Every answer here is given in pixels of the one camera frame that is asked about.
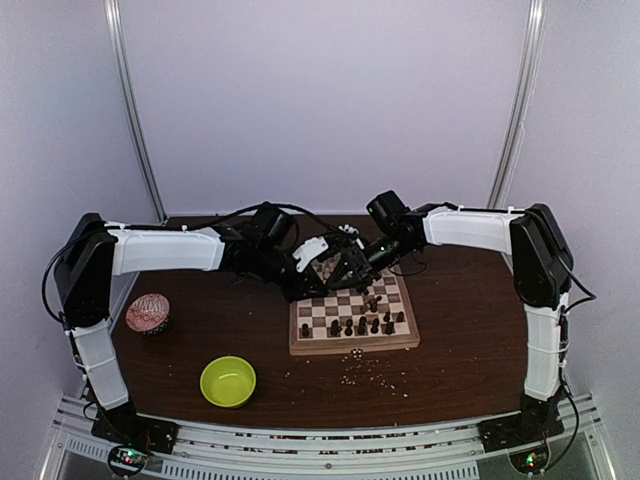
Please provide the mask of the dark queen piece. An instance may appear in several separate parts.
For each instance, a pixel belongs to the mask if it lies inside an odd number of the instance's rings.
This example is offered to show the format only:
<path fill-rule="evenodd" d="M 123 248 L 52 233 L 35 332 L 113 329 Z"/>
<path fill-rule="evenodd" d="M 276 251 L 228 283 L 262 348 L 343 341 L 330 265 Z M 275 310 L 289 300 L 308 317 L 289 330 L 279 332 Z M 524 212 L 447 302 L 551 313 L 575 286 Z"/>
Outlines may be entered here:
<path fill-rule="evenodd" d="M 333 337 L 340 337 L 341 336 L 341 331 L 342 331 L 342 326 L 341 323 L 338 319 L 335 319 L 331 322 L 331 325 L 329 327 L 329 336 L 331 338 Z"/>

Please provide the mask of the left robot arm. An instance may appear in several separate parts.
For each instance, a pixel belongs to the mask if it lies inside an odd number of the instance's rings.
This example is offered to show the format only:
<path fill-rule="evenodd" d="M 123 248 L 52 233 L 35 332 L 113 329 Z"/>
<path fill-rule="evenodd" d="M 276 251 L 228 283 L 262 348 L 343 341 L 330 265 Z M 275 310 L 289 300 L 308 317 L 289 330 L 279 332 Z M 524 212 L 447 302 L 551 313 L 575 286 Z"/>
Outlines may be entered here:
<path fill-rule="evenodd" d="M 93 389 L 98 421 L 121 443 L 137 442 L 149 428 L 136 411 L 108 331 L 113 278 L 151 271 L 233 272 L 277 285 L 288 302 L 323 297 L 329 288 L 311 263 L 328 250 L 327 237 L 281 247 L 297 225 L 296 209 L 263 202 L 245 208 L 249 218 L 237 226 L 228 222 L 238 212 L 179 227 L 107 222 L 97 213 L 81 217 L 42 281 L 55 283 L 61 309 L 49 315 L 70 337 Z"/>

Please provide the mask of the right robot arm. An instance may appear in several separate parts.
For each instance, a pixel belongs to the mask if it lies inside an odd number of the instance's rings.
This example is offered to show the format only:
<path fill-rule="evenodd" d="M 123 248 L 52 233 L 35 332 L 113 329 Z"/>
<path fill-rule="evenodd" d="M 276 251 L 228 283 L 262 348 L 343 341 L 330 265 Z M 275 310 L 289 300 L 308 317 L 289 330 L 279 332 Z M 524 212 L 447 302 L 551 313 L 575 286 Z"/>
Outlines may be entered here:
<path fill-rule="evenodd" d="M 573 256 L 550 208 L 477 209 L 450 203 L 411 209 L 394 191 L 367 206 L 382 237 L 366 242 L 349 227 L 326 239 L 322 262 L 332 259 L 332 290 L 368 285 L 375 274 L 427 246 L 459 246 L 498 252 L 511 259 L 513 282 L 527 322 L 527 372 L 520 413 L 512 430 L 519 440 L 535 440 L 551 424 L 565 394 L 563 370 L 569 346 L 572 287 L 582 284 Z"/>

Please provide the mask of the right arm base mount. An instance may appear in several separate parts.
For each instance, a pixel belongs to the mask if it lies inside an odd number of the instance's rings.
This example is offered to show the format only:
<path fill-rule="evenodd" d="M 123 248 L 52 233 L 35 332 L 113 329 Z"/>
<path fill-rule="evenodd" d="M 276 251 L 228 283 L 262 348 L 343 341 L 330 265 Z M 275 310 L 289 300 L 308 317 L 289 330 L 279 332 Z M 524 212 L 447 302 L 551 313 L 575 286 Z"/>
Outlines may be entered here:
<path fill-rule="evenodd" d="M 511 467 L 520 474 L 541 474 L 551 464 L 549 440 L 565 429 L 556 415 L 544 423 L 525 413 L 481 421 L 479 436 L 486 453 L 506 452 Z"/>

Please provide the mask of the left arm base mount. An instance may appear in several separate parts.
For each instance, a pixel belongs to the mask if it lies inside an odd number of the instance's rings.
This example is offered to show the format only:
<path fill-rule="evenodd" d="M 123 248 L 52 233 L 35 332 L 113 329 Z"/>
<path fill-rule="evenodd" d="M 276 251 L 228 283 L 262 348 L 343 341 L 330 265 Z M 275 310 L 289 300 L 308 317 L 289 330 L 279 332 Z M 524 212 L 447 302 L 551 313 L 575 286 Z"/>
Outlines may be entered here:
<path fill-rule="evenodd" d="M 140 474 L 155 454 L 171 454 L 178 430 L 174 422 L 140 417 L 133 429 L 124 433 L 100 417 L 93 422 L 91 434 L 113 443 L 107 453 L 107 466 L 113 474 L 130 478 Z"/>

